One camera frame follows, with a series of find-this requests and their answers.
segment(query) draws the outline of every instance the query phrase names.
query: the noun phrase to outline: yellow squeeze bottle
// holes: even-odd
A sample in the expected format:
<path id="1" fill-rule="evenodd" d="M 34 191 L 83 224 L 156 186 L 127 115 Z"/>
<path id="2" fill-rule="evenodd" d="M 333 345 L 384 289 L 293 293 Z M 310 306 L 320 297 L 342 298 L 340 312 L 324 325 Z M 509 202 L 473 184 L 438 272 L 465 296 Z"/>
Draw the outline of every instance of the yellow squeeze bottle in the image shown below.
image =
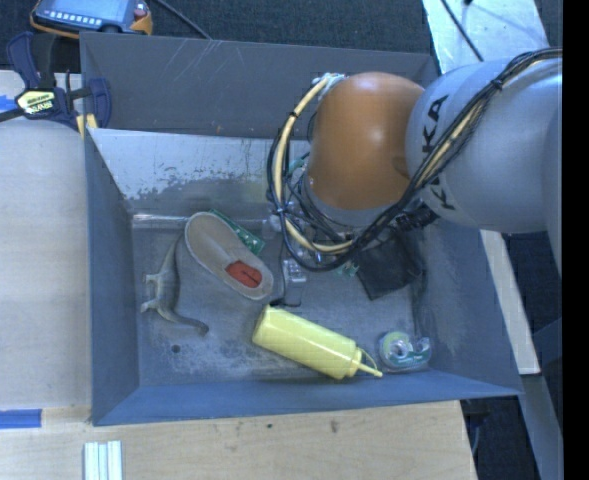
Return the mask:
<path id="1" fill-rule="evenodd" d="M 256 323 L 252 342 L 337 380 L 357 370 L 383 376 L 361 362 L 363 351 L 354 340 L 269 304 Z"/>

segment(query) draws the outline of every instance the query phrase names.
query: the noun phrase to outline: gray toy animal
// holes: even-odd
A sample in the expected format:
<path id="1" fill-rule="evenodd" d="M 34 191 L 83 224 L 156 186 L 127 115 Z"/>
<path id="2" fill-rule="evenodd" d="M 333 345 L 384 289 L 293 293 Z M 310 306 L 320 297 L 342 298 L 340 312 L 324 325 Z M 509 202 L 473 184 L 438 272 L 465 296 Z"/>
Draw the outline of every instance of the gray toy animal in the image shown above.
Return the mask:
<path id="1" fill-rule="evenodd" d="M 141 305 L 141 313 L 148 309 L 155 309 L 166 320 L 178 324 L 191 325 L 192 327 L 196 327 L 201 335 L 205 335 L 209 331 L 209 327 L 206 324 L 194 318 L 181 316 L 174 311 L 181 288 L 181 281 L 176 266 L 176 246 L 181 238 L 182 235 L 174 240 L 170 246 L 163 260 L 161 270 L 157 274 L 147 274 L 145 276 L 144 280 L 146 283 L 154 284 L 155 297 Z"/>

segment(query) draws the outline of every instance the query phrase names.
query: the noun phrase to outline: blue clamp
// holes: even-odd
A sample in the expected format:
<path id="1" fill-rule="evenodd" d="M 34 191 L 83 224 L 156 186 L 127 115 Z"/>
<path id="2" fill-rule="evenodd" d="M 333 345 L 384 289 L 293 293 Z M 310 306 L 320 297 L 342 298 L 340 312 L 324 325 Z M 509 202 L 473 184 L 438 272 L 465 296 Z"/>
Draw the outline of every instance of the blue clamp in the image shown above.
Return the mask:
<path id="1" fill-rule="evenodd" d="M 25 90 L 15 98 L 16 108 L 0 113 L 0 123 L 24 116 L 27 119 L 47 119 L 79 130 L 78 117 L 73 101 L 92 98 L 92 114 L 97 126 L 107 126 L 112 114 L 110 90 L 105 78 L 92 78 L 87 86 L 71 90 L 69 73 L 66 90 L 56 86 L 51 69 L 55 34 L 23 32 L 7 45 L 7 57 L 12 69 L 19 74 Z"/>

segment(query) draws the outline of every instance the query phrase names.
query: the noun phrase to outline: wire bundle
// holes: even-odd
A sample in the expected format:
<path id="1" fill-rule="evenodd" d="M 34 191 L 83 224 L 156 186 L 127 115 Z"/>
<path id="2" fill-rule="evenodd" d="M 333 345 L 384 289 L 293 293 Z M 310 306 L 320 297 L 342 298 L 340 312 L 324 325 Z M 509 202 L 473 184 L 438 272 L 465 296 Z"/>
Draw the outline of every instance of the wire bundle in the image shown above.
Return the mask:
<path id="1" fill-rule="evenodd" d="M 523 71 L 544 60 L 562 56 L 561 48 L 546 48 L 528 52 L 515 57 L 504 70 L 485 87 L 483 87 L 463 110 L 454 118 L 443 132 L 436 147 L 423 160 L 412 176 L 410 183 L 401 199 L 383 211 L 368 227 L 354 238 L 344 238 L 339 234 L 321 226 L 319 219 L 302 218 L 292 211 L 291 197 L 298 197 L 296 187 L 290 183 L 290 172 L 286 163 L 288 157 L 289 137 L 294 123 L 301 112 L 323 90 L 332 75 L 326 75 L 314 83 L 288 116 L 285 125 L 275 138 L 267 159 L 267 179 L 269 198 L 279 217 L 283 240 L 292 257 L 304 268 L 314 272 L 326 272 L 337 269 L 347 262 L 354 261 L 356 255 L 367 247 L 379 234 L 390 225 L 402 231 L 423 227 L 432 222 L 436 216 L 422 203 L 414 204 L 419 192 L 431 183 L 443 169 L 461 152 L 463 146 L 474 135 L 481 117 L 492 97 L 503 90 L 514 78 Z M 304 212 L 312 212 L 311 208 L 302 208 Z M 305 236 L 297 221 L 304 220 L 312 231 L 324 236 L 323 242 L 313 241 Z M 304 259 L 297 253 L 294 244 L 307 250 L 311 258 Z"/>

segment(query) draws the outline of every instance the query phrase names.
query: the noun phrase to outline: black carpet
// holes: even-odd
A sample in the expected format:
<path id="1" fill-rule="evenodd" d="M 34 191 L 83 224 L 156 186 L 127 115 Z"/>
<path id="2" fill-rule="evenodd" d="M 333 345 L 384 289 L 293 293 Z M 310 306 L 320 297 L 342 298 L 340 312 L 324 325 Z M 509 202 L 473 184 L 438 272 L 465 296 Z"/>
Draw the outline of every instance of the black carpet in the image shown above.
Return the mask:
<path id="1" fill-rule="evenodd" d="M 154 34 L 199 37 L 198 32 L 151 0 Z M 165 0 L 215 39 L 368 50 L 430 53 L 429 28 L 421 0 Z M 30 30 L 36 0 L 0 0 L 0 68 L 5 46 Z M 563 0 L 535 0 L 548 40 L 563 45 Z M 79 72 L 73 41 L 66 41 L 57 71 Z M 533 332 L 561 315 L 561 282 L 547 236 L 505 237 Z M 562 363 L 546 365 L 559 422 L 563 422 Z M 481 480 L 536 480 L 538 473 L 515 398 L 483 401 L 477 467 Z"/>

